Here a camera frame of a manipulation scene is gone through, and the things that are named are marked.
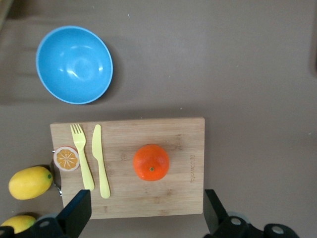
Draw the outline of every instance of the cutting board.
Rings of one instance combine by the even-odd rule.
[[[204,190],[204,118],[135,119],[79,123],[86,135],[85,154],[95,189],[91,219],[201,214]],[[74,147],[71,123],[51,124],[54,150]],[[100,195],[98,162],[92,155],[96,124],[102,128],[103,154],[111,196]],[[141,180],[134,172],[135,152],[157,144],[170,157],[167,175],[158,181]],[[84,189],[80,168],[60,171],[64,207]]]

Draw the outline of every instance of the knife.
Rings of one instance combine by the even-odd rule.
[[[93,149],[93,156],[98,161],[101,197],[109,198],[110,187],[109,187],[109,182],[108,182],[106,170],[105,170],[103,146],[101,141],[101,126],[99,124],[97,124],[94,129],[92,149]]]

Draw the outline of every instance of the fork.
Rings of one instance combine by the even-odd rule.
[[[94,184],[94,180],[89,170],[89,166],[85,156],[85,151],[84,151],[84,147],[86,144],[85,134],[79,124],[72,124],[70,125],[70,128],[71,128],[71,133],[73,135],[74,144],[78,150],[81,175],[83,177],[84,187],[85,189],[89,189],[90,191],[92,191],[95,188],[95,184]]]

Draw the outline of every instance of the knife handle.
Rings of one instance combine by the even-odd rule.
[[[81,175],[83,177],[83,183],[85,189],[89,189],[90,191],[94,190],[95,184],[93,180],[93,176],[91,175],[85,152],[84,150],[78,151],[79,159],[80,159],[80,168],[81,168]]]
[[[109,187],[109,182],[107,179],[105,166],[101,162],[101,163],[98,163],[98,167],[99,167],[99,183],[100,183],[101,197],[109,198],[110,197],[110,187]]]

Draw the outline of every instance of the bowl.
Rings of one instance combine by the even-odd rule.
[[[113,64],[104,42],[79,26],[48,33],[38,46],[36,68],[45,88],[71,104],[86,104],[108,89]]]

